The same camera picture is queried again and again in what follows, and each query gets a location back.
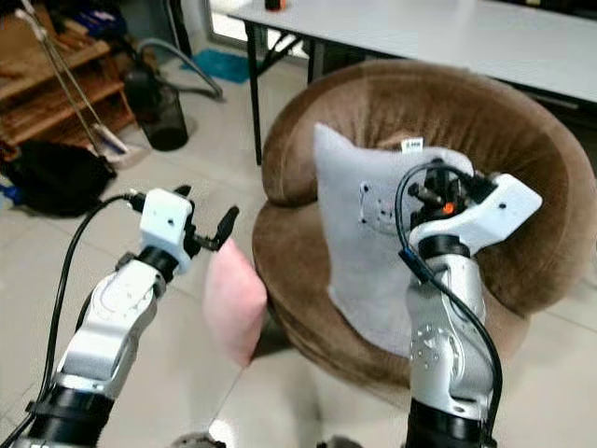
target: black bag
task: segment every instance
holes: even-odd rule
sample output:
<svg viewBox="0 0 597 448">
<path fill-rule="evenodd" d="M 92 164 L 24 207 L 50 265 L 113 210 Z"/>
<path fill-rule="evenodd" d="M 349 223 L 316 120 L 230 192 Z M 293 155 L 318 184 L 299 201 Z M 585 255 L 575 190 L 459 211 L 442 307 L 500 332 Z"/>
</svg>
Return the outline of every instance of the black bag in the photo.
<svg viewBox="0 0 597 448">
<path fill-rule="evenodd" d="M 0 173 L 19 189 L 25 205 L 58 217 L 87 213 L 116 177 L 104 157 L 81 147 L 36 141 L 16 149 L 0 142 Z"/>
</svg>

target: tile floor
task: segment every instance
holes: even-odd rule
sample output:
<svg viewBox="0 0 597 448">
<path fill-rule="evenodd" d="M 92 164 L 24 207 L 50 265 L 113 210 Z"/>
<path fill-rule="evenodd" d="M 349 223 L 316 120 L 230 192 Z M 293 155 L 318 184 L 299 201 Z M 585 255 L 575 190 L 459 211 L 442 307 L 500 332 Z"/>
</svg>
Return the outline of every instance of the tile floor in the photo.
<svg viewBox="0 0 597 448">
<path fill-rule="evenodd" d="M 172 64 L 167 72 L 179 81 L 195 80 Z M 279 64 L 260 83 L 267 130 L 303 89 L 305 73 Z M 223 105 L 183 97 L 194 129 L 184 148 L 153 152 L 121 172 L 106 195 L 189 183 L 198 205 L 196 221 L 204 232 L 213 231 L 229 206 L 240 206 L 243 213 L 233 237 L 250 254 L 252 225 L 265 196 L 254 163 L 249 90 L 222 85 L 228 99 Z M 125 137 L 144 139 L 138 132 Z M 59 352 L 89 290 L 119 255 L 135 249 L 138 219 L 115 205 L 85 234 L 67 289 Z M 6 205 L 0 211 L 0 436 L 21 419 L 35 394 L 59 269 L 78 221 L 27 216 Z M 160 304 L 101 446 L 159 448 L 184 432 L 207 428 L 231 448 L 313 448 L 334 434 L 366 447 L 399 446 L 406 436 L 408 391 L 401 406 L 393 408 L 331 378 L 293 350 L 262 357 L 246 371 L 228 361 L 201 317 L 208 259 L 209 254 L 201 253 L 191 273 L 177 279 Z M 509 364 L 496 429 L 500 446 L 597 446 L 595 347 L 597 262 L 569 298 L 534 318 L 524 346 Z"/>
</svg>

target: white table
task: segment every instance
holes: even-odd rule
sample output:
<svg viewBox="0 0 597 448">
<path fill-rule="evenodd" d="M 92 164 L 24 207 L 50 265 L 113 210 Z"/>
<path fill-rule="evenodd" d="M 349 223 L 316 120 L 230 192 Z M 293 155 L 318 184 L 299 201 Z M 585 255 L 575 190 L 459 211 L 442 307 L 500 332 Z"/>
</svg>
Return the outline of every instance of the white table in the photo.
<svg viewBox="0 0 597 448">
<path fill-rule="evenodd" d="M 485 0 L 287 1 L 282 12 L 254 0 L 229 14 L 247 31 L 258 164 L 257 77 L 298 43 L 258 67 L 258 26 L 386 57 L 464 67 L 538 93 L 597 103 L 597 21 Z"/>
</svg>

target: pink cushion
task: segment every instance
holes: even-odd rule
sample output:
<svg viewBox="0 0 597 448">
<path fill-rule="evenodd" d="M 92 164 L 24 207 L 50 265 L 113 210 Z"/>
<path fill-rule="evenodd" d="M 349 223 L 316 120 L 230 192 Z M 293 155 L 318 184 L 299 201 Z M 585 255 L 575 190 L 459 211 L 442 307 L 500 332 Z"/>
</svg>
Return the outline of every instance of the pink cushion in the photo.
<svg viewBox="0 0 597 448">
<path fill-rule="evenodd" d="M 263 282 L 243 252 L 228 239 L 210 260 L 203 314 L 216 342 L 241 367 L 251 363 L 266 303 Z"/>
</svg>

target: pillow tag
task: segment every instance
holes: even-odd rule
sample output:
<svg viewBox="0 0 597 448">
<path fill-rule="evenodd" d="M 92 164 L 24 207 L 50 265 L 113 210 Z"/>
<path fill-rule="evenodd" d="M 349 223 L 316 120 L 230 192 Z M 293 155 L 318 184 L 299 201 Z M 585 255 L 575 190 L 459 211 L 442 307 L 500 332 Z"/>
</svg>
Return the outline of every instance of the pillow tag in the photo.
<svg viewBox="0 0 597 448">
<path fill-rule="evenodd" d="M 400 142 L 402 152 L 408 154 L 409 152 L 423 151 L 424 140 L 422 137 L 405 138 Z"/>
</svg>

